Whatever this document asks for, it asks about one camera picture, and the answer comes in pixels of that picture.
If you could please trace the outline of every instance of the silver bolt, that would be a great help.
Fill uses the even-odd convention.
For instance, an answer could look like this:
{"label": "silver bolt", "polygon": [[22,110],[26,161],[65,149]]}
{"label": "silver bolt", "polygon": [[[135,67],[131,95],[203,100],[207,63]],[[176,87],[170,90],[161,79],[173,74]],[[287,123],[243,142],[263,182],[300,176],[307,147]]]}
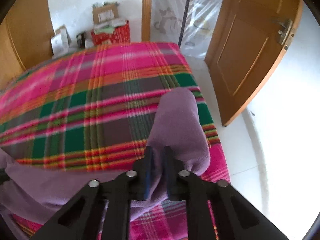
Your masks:
{"label": "silver bolt", "polygon": [[217,184],[218,184],[219,187],[226,187],[226,186],[229,185],[229,183],[226,182],[224,179],[219,179]]}
{"label": "silver bolt", "polygon": [[125,174],[128,177],[135,177],[135,176],[137,176],[138,173],[136,171],[127,171]]}
{"label": "silver bolt", "polygon": [[100,182],[95,179],[90,180],[88,183],[89,187],[97,187],[97,186],[99,186],[99,184],[100,184]]}
{"label": "silver bolt", "polygon": [[190,171],[182,170],[178,173],[181,177],[188,177],[190,175]]}

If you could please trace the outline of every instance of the bed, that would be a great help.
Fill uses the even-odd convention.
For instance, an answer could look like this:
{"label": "bed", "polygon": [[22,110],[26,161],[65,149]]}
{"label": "bed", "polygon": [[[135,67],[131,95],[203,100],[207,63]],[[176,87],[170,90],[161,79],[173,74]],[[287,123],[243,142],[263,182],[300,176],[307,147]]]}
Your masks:
{"label": "bed", "polygon": [[[174,43],[102,45],[25,72],[0,96],[0,147],[41,169],[129,170],[144,155],[161,96],[176,87],[196,98],[210,151],[202,179],[230,181],[210,111]],[[11,217],[28,236],[41,227]],[[130,223],[130,238],[184,239],[176,227],[187,227],[185,217],[184,202],[164,200]]]}

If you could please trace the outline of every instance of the transparent plastic curtain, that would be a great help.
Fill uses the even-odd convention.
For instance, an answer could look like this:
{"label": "transparent plastic curtain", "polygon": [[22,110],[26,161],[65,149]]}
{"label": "transparent plastic curtain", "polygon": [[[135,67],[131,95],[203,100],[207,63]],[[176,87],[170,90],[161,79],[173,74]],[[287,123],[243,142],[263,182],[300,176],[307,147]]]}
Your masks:
{"label": "transparent plastic curtain", "polygon": [[[190,0],[181,51],[204,59],[222,0]],[[151,41],[178,43],[186,0],[152,0]]]}

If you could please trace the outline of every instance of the red box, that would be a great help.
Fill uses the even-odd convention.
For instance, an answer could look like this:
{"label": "red box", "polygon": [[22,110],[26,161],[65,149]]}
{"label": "red box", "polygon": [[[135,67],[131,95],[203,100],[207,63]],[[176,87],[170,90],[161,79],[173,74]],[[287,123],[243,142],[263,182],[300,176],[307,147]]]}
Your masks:
{"label": "red box", "polygon": [[130,42],[130,26],[129,21],[127,21],[126,25],[116,27],[115,31],[112,34],[108,33],[100,33],[94,34],[94,30],[91,31],[92,41],[95,46],[101,44],[115,44],[115,43],[123,43]]}

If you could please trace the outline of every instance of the door handle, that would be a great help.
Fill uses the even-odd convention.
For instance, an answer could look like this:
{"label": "door handle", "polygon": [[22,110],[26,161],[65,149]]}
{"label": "door handle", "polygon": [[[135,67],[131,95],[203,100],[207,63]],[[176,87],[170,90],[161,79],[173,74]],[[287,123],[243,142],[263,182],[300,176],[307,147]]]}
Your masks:
{"label": "door handle", "polygon": [[290,30],[293,25],[293,20],[286,19],[284,22],[281,22],[281,21],[275,19],[272,21],[272,23],[279,24],[282,27],[281,30],[278,31],[278,33],[279,33],[278,43],[282,46],[282,45],[284,45],[284,43],[290,33]]}

